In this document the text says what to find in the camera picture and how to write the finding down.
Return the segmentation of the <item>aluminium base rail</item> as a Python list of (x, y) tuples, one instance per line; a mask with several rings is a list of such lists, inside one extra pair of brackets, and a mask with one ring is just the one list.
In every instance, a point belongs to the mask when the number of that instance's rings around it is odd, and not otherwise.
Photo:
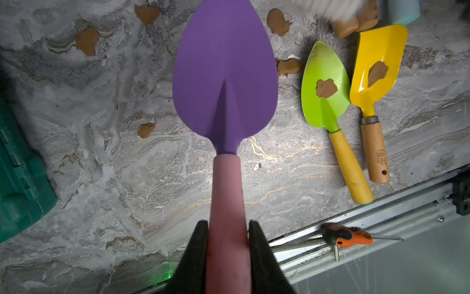
[(470, 168), (464, 166), (268, 243), (285, 278), (293, 286), (401, 242), (374, 240), (368, 246), (339, 247), (340, 261), (336, 262), (333, 247), (323, 240), (323, 227), (357, 227), (371, 235), (407, 240), (469, 213)]

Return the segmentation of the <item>green plastic tool case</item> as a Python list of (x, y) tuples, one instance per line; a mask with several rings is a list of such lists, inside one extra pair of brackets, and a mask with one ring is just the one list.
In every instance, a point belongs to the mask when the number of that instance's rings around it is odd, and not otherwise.
[(56, 203), (43, 160), (29, 147), (1, 99), (1, 242), (35, 224)]

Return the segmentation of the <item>white blue brush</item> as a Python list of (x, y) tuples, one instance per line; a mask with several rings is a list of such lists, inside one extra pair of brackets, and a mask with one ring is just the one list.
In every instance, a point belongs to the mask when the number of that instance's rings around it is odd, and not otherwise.
[(364, 0), (296, 0), (294, 1), (308, 15), (329, 21), (347, 22), (365, 6)]

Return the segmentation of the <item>wide light blue trowel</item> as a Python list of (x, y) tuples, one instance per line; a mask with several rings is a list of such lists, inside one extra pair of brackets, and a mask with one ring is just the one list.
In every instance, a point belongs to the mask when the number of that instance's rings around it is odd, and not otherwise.
[(408, 25), (421, 16), (419, 0), (388, 0), (389, 22), (392, 25)]

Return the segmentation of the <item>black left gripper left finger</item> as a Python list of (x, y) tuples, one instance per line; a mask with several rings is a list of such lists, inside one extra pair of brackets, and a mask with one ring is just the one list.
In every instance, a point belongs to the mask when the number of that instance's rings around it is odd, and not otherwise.
[(209, 239), (208, 221), (197, 223), (174, 275), (163, 294), (204, 294), (206, 257)]

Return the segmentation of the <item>lime front trowel yellow handle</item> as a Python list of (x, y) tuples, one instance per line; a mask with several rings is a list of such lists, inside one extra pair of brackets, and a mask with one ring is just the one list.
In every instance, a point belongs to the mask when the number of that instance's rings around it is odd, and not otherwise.
[(350, 80), (341, 59), (325, 42), (316, 42), (309, 54), (302, 77), (301, 103), (308, 124), (328, 131), (353, 202), (372, 203), (372, 190), (338, 125), (338, 119), (350, 106)]

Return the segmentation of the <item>orange handled screwdriver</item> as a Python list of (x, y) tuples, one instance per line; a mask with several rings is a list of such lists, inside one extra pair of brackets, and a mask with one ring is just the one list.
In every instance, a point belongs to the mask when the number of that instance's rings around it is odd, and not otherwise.
[(378, 236), (359, 229), (344, 226), (326, 226), (322, 228), (322, 237), (326, 244), (333, 247), (335, 261), (340, 261), (339, 247), (351, 247), (355, 245), (372, 245), (374, 240), (403, 241), (399, 237)]

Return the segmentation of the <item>yellow square trowel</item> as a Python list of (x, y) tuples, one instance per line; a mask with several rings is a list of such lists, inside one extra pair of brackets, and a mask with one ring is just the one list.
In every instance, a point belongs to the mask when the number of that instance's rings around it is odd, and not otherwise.
[(408, 30), (394, 24), (360, 33), (350, 101), (362, 111), (361, 133), (369, 179), (384, 184), (390, 171), (381, 122), (374, 105), (394, 86)]

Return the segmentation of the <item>purple trowel pink handle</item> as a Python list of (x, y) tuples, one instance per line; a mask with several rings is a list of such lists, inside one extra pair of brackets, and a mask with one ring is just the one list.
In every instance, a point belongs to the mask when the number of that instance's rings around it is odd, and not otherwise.
[(216, 152), (205, 288), (208, 294), (252, 291), (250, 250), (237, 149), (274, 116), (274, 52), (250, 1), (203, 1), (179, 43), (173, 100), (184, 124)]

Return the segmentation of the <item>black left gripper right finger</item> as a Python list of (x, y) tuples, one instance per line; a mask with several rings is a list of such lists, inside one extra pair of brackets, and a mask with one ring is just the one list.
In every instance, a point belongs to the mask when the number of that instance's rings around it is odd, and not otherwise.
[(251, 220), (248, 225), (248, 244), (251, 260), (253, 294), (294, 294), (269, 246), (260, 224)]

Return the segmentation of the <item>brown soil lump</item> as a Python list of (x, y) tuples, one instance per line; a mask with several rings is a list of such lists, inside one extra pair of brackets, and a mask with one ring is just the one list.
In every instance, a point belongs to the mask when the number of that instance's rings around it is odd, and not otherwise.
[(142, 139), (147, 139), (154, 131), (155, 124), (154, 123), (146, 123), (141, 124), (138, 128), (137, 135)]
[(134, 7), (136, 16), (141, 20), (144, 25), (151, 25), (155, 22), (160, 15), (160, 7), (142, 5)]
[(278, 60), (278, 77), (280, 77), (281, 75), (285, 75), (287, 77), (291, 74), (298, 74), (302, 71), (302, 67), (302, 63), (296, 58), (290, 58), (288, 60)]
[(271, 9), (266, 22), (271, 32), (280, 37), (286, 35), (293, 24), (285, 19), (284, 13), (280, 9)]
[(86, 56), (95, 56), (95, 46), (99, 41), (99, 33), (94, 28), (87, 28), (75, 38), (75, 45)]

